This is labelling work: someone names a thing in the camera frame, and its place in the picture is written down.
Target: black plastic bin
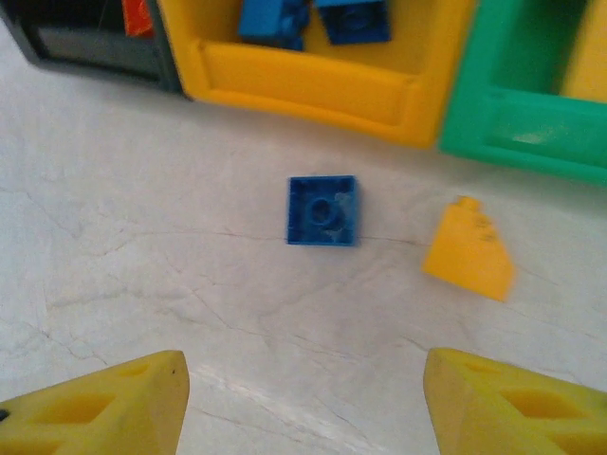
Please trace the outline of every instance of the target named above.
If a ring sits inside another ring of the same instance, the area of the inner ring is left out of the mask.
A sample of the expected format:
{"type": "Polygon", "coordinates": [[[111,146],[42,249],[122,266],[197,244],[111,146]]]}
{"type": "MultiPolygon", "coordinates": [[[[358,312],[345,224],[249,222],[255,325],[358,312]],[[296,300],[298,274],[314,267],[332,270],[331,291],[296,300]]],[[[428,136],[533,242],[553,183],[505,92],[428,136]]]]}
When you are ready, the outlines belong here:
{"type": "Polygon", "coordinates": [[[153,39],[126,36],[121,0],[0,0],[0,16],[33,64],[182,93],[160,10],[146,3],[153,39]]]}

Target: green plastic bin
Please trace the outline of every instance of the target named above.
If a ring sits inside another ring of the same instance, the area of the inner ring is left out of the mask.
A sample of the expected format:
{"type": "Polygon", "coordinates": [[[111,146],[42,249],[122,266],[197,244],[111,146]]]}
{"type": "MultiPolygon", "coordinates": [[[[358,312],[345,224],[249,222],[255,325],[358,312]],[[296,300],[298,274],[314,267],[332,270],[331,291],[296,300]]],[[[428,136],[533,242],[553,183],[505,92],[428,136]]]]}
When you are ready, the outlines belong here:
{"type": "Polygon", "coordinates": [[[446,153],[607,184],[607,104],[558,95],[586,6],[481,2],[443,131],[446,153]]]}

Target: red object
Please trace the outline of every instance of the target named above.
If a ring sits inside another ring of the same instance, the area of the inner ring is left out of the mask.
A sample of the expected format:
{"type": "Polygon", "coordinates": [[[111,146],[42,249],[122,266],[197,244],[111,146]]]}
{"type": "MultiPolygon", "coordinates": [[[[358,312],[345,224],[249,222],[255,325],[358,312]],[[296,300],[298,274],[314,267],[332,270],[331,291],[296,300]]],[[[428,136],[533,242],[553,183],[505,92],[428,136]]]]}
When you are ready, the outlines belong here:
{"type": "Polygon", "coordinates": [[[124,27],[128,36],[152,38],[154,25],[145,0],[122,0],[124,27]]]}

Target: blue toy block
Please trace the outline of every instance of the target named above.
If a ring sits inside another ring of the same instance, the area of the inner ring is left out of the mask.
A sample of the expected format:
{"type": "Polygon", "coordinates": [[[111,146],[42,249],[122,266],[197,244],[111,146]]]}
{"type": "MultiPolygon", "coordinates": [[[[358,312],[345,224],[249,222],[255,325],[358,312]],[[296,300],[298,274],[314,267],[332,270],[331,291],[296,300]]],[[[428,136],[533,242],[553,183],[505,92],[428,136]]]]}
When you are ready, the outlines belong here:
{"type": "Polygon", "coordinates": [[[304,50],[301,35],[309,22],[305,0],[245,0],[238,35],[256,45],[304,50]]]}
{"type": "Polygon", "coordinates": [[[357,179],[353,175],[291,177],[286,242],[353,246],[357,240],[357,179]]]}
{"type": "Polygon", "coordinates": [[[387,0],[314,0],[332,45],[390,41],[387,0]]]}

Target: marble surface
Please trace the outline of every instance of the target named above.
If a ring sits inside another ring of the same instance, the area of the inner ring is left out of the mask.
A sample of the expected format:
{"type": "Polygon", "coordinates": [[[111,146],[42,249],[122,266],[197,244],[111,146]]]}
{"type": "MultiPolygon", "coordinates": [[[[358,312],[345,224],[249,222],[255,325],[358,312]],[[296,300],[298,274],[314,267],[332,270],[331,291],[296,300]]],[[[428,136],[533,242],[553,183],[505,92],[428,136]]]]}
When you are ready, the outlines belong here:
{"type": "Polygon", "coordinates": [[[0,62],[0,400],[179,349],[179,455],[437,454],[431,347],[607,390],[606,189],[47,74],[2,27],[0,62]],[[360,246],[287,246],[287,178],[334,173],[360,246]],[[518,266],[506,304],[419,271],[460,194],[518,266]]]}

